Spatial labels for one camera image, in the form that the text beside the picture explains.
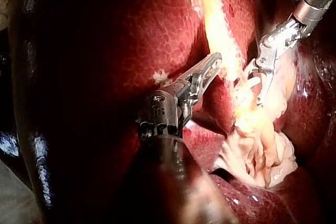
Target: white fibrous tissue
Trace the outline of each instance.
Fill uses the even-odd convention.
[[[235,128],[223,142],[214,168],[223,168],[242,182],[263,188],[279,184],[296,170],[292,143],[282,132],[275,132],[273,126],[273,121],[287,108],[289,87],[295,79],[295,74],[288,74],[296,73],[291,57],[289,51],[277,62],[263,107],[256,105],[257,94],[251,90],[259,77],[238,83]]]

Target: metal jaw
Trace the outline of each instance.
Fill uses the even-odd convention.
[[[171,85],[147,96],[137,120],[140,139],[162,134],[181,137],[182,128],[192,117],[192,107],[218,75],[221,65],[220,53],[208,55]]]
[[[292,48],[301,38],[300,23],[294,19],[280,24],[269,34],[261,38],[259,44],[259,56],[253,59],[245,68],[245,76],[249,79],[253,73],[263,73],[266,81],[262,85],[257,97],[257,105],[262,105],[273,81],[275,62],[289,48]]]

